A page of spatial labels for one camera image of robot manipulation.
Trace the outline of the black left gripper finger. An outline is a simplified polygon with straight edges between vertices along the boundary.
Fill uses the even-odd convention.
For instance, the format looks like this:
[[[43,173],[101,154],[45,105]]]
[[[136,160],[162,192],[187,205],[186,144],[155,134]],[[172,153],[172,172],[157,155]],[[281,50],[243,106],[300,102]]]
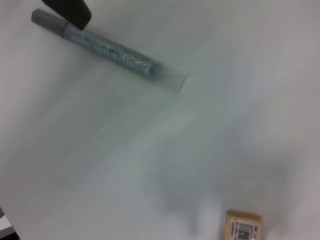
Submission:
[[[42,0],[42,2],[81,31],[92,19],[92,13],[84,0]]]

